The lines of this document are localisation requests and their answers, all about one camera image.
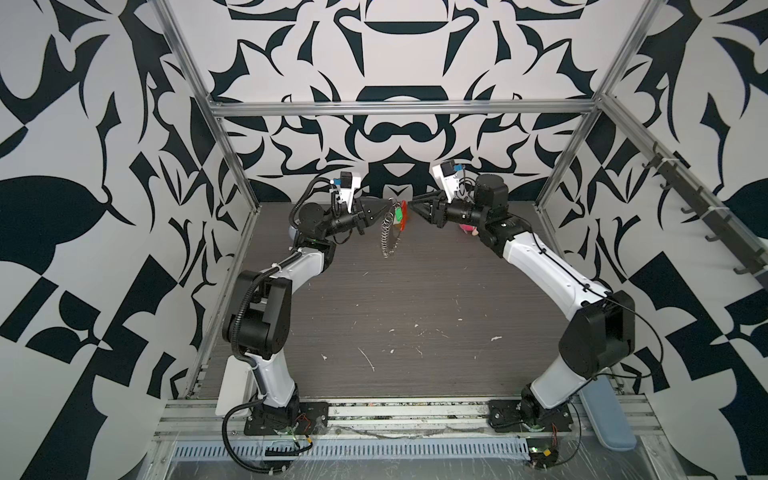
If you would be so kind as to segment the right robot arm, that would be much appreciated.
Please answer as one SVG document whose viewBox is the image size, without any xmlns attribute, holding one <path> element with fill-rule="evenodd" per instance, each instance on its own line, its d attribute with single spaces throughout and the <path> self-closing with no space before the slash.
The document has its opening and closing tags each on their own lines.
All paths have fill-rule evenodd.
<svg viewBox="0 0 768 480">
<path fill-rule="evenodd" d="M 499 176 L 472 180 L 470 198 L 460 196 L 457 175 L 438 182 L 439 190 L 410 201 L 410 211 L 439 228 L 449 222 L 475 228 L 481 242 L 533 281 L 568 322 L 557 357 L 524 387 L 511 422 L 540 430 L 574 394 L 634 352 L 634 300 L 589 280 L 557 256 L 527 220 L 510 211 L 508 188 Z"/>
</svg>

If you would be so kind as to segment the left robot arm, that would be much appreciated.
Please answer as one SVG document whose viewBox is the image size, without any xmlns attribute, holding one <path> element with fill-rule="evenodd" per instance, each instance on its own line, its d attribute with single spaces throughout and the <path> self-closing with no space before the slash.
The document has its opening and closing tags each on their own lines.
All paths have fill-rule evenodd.
<svg viewBox="0 0 768 480">
<path fill-rule="evenodd" d="M 259 271 L 241 272 L 235 283 L 222 338 L 230 346 L 216 414 L 261 408 L 292 420 L 298 416 L 299 388 L 284 352 L 291 330 L 292 297 L 331 265 L 335 237 L 363 234 L 395 206 L 362 196 L 327 208 L 296 205 L 289 214 L 293 246 L 284 260 Z"/>
</svg>

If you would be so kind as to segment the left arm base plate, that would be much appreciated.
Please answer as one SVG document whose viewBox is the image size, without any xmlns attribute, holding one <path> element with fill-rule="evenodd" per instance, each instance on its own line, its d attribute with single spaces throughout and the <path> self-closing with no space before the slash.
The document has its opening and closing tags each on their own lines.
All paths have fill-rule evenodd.
<svg viewBox="0 0 768 480">
<path fill-rule="evenodd" d="M 285 407 L 256 406 L 244 428 L 246 436 L 266 436 L 283 431 L 306 435 L 327 426 L 330 404 L 327 402 L 291 402 Z"/>
</svg>

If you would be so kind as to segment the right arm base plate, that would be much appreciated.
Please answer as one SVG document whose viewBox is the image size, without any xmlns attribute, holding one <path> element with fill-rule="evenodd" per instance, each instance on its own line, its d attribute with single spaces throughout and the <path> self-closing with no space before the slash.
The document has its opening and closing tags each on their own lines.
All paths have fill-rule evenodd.
<svg viewBox="0 0 768 480">
<path fill-rule="evenodd" d="M 497 433 L 570 432 L 574 420 L 568 404 L 543 409 L 530 399 L 496 399 L 487 406 L 487 423 Z"/>
</svg>

